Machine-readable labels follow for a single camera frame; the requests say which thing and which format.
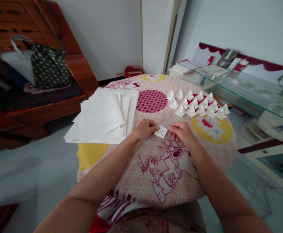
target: round table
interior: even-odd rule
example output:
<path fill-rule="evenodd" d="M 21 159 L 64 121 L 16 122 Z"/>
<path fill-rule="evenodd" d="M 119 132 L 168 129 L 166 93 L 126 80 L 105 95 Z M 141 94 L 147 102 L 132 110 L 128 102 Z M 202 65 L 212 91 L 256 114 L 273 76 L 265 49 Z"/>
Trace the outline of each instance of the round table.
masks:
<path fill-rule="evenodd" d="M 134 127 L 144 119 L 168 126 L 175 121 L 186 121 L 199 142 L 226 171 L 237 154 L 236 137 L 228 118 L 219 120 L 209 116 L 179 118 L 169 107 L 166 99 L 169 90 L 175 94 L 181 89 L 197 94 L 201 89 L 185 80 L 168 75 L 139 75 L 114 81 L 106 88 L 138 90 Z M 80 167 L 78 181 L 117 145 L 79 143 Z M 166 134 L 162 139 L 150 136 L 134 149 L 121 178 L 109 194 L 111 197 L 138 202 L 147 206 L 169 207 L 197 200 L 205 195 L 190 157 L 190 152 L 181 141 L 173 141 Z"/>

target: glass shelf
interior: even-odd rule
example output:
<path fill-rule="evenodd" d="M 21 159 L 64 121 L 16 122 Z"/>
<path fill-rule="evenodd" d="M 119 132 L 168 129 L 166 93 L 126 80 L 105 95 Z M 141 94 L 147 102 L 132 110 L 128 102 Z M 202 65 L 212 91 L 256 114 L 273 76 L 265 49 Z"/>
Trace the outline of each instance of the glass shelf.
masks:
<path fill-rule="evenodd" d="M 283 87 L 244 72 L 228 72 L 219 77 L 201 68 L 195 72 L 217 85 L 211 91 L 254 116 L 267 110 L 283 118 Z"/>

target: yellow circle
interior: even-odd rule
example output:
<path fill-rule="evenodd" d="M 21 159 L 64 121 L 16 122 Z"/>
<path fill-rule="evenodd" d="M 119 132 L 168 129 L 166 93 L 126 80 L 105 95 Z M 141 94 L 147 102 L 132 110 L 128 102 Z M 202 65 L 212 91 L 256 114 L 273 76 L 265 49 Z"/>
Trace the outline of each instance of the yellow circle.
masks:
<path fill-rule="evenodd" d="M 78 143 L 78 147 L 79 171 L 83 171 L 103 157 L 109 148 L 109 144 Z"/>
<path fill-rule="evenodd" d="M 196 115 L 191 119 L 191 125 L 202 139 L 212 143 L 225 144 L 233 137 L 233 128 L 226 119 Z"/>
<path fill-rule="evenodd" d="M 148 82 L 157 83 L 166 79 L 165 74 L 144 74 L 142 78 Z"/>

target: red scalloped trim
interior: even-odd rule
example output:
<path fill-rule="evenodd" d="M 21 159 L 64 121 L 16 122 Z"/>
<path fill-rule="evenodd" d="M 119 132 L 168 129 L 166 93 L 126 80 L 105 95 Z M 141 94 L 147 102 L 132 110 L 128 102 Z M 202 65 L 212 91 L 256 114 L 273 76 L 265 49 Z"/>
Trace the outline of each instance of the red scalloped trim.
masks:
<path fill-rule="evenodd" d="M 208 48 L 210 52 L 217 52 L 219 51 L 219 53 L 221 54 L 221 56 L 224 54 L 224 49 L 221 49 L 221 48 L 218 48 L 218 47 L 215 47 L 215 46 L 212 46 L 212 45 L 208 45 L 208 44 L 204 44 L 204 43 L 199 43 L 199 47 L 201 49 L 206 49 Z"/>
<path fill-rule="evenodd" d="M 199 43 L 199 47 L 201 49 L 208 48 L 210 52 L 217 52 L 217 51 L 219 51 L 219 53 L 221 55 L 223 55 L 223 53 L 225 51 L 222 48 L 218 48 L 218 47 L 215 47 L 215 46 L 212 46 L 212 45 L 208 45 L 208 44 L 205 44 L 205 43 Z M 246 59 L 247 61 L 249 61 L 250 65 L 260 65 L 260 64 L 263 64 L 263 67 L 267 71 L 283 70 L 283 66 L 282 65 L 277 65 L 277 64 L 274 64 L 274 63 L 271 63 L 271 62 L 268 62 L 268 61 L 260 60 L 260 59 L 253 58 L 253 57 L 249 57 L 249 56 L 246 56 L 246 55 L 243 55 L 243 54 L 240 54 L 238 57 L 242 58 L 242 59 Z"/>

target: white plastic bag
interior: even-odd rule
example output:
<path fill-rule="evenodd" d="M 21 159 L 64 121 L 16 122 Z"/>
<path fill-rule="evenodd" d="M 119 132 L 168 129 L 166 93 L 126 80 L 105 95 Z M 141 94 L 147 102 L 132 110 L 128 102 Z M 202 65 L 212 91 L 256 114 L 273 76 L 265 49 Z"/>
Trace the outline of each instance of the white plastic bag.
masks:
<path fill-rule="evenodd" d="M 24 40 L 32 42 L 29 38 L 22 35 L 11 36 L 11 43 L 15 52 L 5 52 L 1 54 L 1 59 L 17 70 L 24 76 L 31 84 L 35 85 L 34 74 L 31 65 L 31 50 L 20 51 L 14 41 Z"/>

